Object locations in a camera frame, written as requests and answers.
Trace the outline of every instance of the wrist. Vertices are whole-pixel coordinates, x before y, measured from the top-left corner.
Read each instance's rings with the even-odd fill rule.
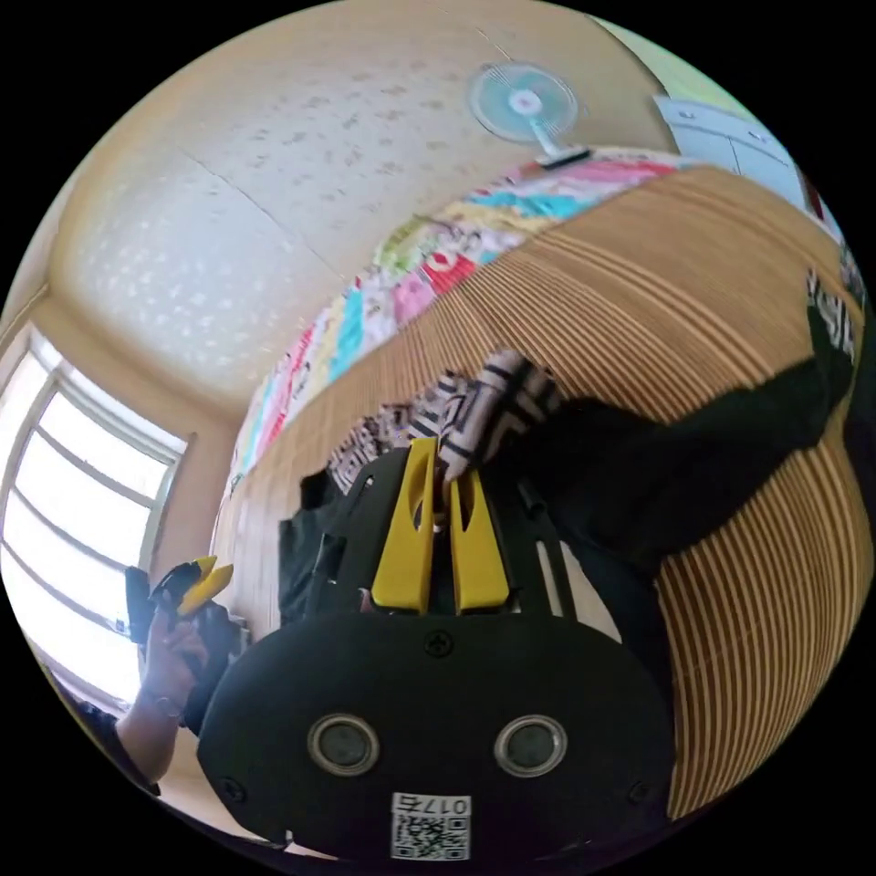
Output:
[[[170,713],[175,715],[182,713],[189,698],[189,691],[182,691],[166,682],[162,683],[161,680],[156,680],[147,674],[141,684],[140,697],[152,706],[160,707],[170,716]]]

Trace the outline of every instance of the sticker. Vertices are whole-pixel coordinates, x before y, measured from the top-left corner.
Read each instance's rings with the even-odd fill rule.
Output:
[[[468,860],[471,824],[470,797],[393,794],[391,857]]]

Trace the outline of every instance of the colorful patchwork quilt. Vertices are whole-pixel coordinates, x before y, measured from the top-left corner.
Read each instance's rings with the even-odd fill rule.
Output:
[[[440,211],[415,215],[377,247],[371,264],[262,381],[237,437],[225,494],[312,398],[480,266],[607,198],[696,163],[597,149],[554,171],[518,168]]]

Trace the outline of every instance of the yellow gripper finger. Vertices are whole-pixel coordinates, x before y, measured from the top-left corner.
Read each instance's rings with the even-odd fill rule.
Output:
[[[457,614],[505,605],[511,591],[476,471],[450,484],[450,549]]]
[[[182,597],[177,614],[184,617],[201,608],[201,606],[218,596],[231,582],[231,576],[235,571],[234,566],[221,566],[215,568],[206,578],[198,581]]]
[[[383,609],[425,614],[429,607],[437,448],[435,438],[411,442],[399,498],[371,587],[374,604]]]
[[[213,571],[213,567],[216,565],[216,557],[201,557],[194,562],[201,570],[200,580],[203,581]]]

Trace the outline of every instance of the screw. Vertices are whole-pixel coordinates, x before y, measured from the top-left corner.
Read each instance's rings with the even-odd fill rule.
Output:
[[[244,787],[232,778],[226,777],[222,780],[222,790],[232,803],[243,803],[246,800]]]
[[[446,657],[454,649],[454,640],[449,633],[436,630],[426,636],[425,648],[430,657]]]
[[[649,796],[651,795],[651,786],[644,784],[644,782],[636,782],[635,785],[630,788],[630,793],[627,795],[627,799],[633,806],[638,806],[640,803],[643,803]]]

